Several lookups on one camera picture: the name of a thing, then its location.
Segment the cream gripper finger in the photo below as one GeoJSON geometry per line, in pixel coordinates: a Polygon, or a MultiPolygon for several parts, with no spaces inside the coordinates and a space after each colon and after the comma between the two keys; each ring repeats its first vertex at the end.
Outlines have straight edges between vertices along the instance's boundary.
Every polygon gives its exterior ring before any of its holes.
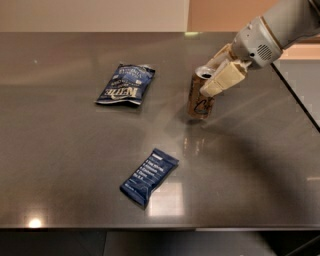
{"type": "Polygon", "coordinates": [[[205,97],[214,97],[244,80],[247,72],[246,62],[225,60],[201,87],[200,93],[205,97]]]}
{"type": "Polygon", "coordinates": [[[223,69],[227,64],[234,60],[231,44],[228,43],[222,47],[205,66],[215,71],[223,69]]]}

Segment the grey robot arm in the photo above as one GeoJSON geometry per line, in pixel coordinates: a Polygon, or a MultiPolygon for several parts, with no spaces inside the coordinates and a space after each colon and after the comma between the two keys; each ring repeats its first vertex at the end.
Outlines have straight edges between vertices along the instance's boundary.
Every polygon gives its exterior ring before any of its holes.
{"type": "Polygon", "coordinates": [[[213,97],[233,87],[249,69],[264,68],[294,43],[318,35],[319,6],[319,0],[279,0],[254,18],[206,64],[214,73],[201,94],[213,97]]]}

